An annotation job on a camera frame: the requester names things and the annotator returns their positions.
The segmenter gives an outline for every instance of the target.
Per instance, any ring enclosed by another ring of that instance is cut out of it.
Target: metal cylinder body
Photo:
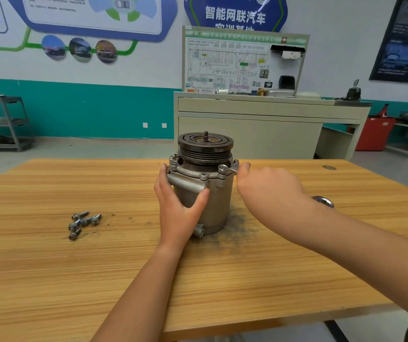
[[[199,192],[210,189],[207,205],[195,235],[209,235],[224,228],[230,213],[234,175],[234,141],[220,134],[187,133],[179,136],[178,153],[169,158],[168,181],[185,207],[193,206]]]

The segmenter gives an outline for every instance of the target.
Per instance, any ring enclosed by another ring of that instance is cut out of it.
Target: person's left hand
[[[167,181],[165,164],[156,178],[154,189],[160,202],[160,244],[182,252],[207,204],[210,190],[203,189],[192,207],[184,207]]]

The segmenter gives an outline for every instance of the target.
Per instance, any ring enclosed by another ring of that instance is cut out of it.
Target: floor
[[[40,138],[35,147],[24,152],[0,150],[0,174],[34,158],[168,158],[175,149],[172,140]],[[388,151],[356,152],[352,162],[408,186],[408,159],[404,155]],[[408,327],[408,313],[396,311],[343,319],[338,324],[350,342],[401,342]],[[248,332],[234,341],[335,340],[323,323],[314,323]]]

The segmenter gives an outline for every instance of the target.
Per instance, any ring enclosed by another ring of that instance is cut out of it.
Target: hand
[[[270,230],[294,243],[302,244],[307,238],[316,202],[286,169],[250,172],[250,163],[242,163],[237,172],[237,190],[247,209]]]
[[[182,252],[207,204],[210,191],[208,188],[203,189],[192,207],[184,207],[167,181],[167,169],[164,164],[154,188],[160,202],[160,244]]]

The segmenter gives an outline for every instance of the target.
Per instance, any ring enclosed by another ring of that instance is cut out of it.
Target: blue sign
[[[287,21],[286,0],[184,0],[193,26],[279,32]]]
[[[99,38],[162,41],[176,0],[8,0],[33,30]]]

